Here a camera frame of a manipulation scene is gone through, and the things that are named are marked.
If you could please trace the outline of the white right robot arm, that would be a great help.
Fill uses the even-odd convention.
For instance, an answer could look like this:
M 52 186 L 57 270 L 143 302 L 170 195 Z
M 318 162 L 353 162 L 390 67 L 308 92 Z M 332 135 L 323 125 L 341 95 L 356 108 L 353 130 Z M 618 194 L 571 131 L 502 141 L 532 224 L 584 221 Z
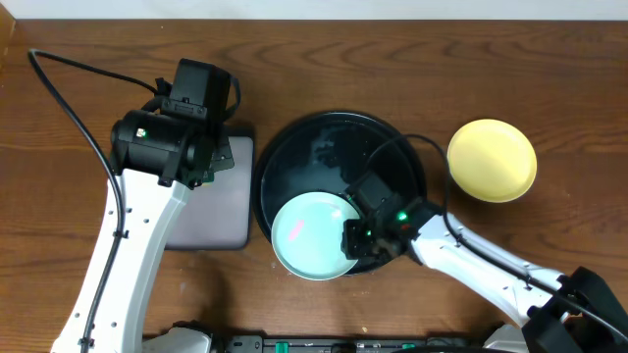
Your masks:
M 396 196 L 349 203 L 358 219 L 344 223 L 349 258 L 396 257 L 461 282 L 522 330 L 530 352 L 624 352 L 627 312 L 606 281 L 580 267 L 572 275 L 525 261 L 464 226 L 444 206 Z

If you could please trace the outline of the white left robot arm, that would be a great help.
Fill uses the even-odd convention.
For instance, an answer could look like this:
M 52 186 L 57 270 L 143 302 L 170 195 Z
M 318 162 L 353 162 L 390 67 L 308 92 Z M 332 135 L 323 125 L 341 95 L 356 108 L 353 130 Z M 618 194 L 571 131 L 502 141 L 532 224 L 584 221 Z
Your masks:
M 106 214 L 55 352 L 208 352 L 192 324 L 144 340 L 147 305 L 168 238 L 189 194 L 213 172 L 222 116 L 133 110 L 112 128 Z

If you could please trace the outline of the mint green plate front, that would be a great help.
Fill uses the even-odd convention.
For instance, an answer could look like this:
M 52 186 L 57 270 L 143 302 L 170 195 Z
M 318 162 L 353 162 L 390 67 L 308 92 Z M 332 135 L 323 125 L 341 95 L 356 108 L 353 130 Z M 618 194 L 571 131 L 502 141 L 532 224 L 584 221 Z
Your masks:
M 329 280 L 347 274 L 356 264 L 341 249 L 344 222 L 357 211 L 327 192 L 307 192 L 290 199 L 272 223 L 274 252 L 291 273 L 308 280 Z

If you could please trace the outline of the green sponge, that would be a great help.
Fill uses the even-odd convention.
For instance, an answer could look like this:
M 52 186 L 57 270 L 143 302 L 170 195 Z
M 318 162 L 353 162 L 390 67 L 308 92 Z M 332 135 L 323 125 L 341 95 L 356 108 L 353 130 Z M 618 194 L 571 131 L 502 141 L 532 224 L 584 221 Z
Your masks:
M 203 176 L 202 176 L 203 185 L 212 183 L 214 180 L 215 180 L 215 173 L 212 169 L 208 169 L 203 172 Z

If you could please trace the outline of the yellow plate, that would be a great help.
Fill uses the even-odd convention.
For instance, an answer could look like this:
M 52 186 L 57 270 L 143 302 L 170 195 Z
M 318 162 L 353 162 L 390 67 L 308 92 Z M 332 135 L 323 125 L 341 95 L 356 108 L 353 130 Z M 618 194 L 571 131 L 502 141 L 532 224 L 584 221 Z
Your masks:
M 517 127 L 495 119 L 462 126 L 446 152 L 449 171 L 470 196 L 506 203 L 523 196 L 534 184 L 538 161 L 531 141 Z

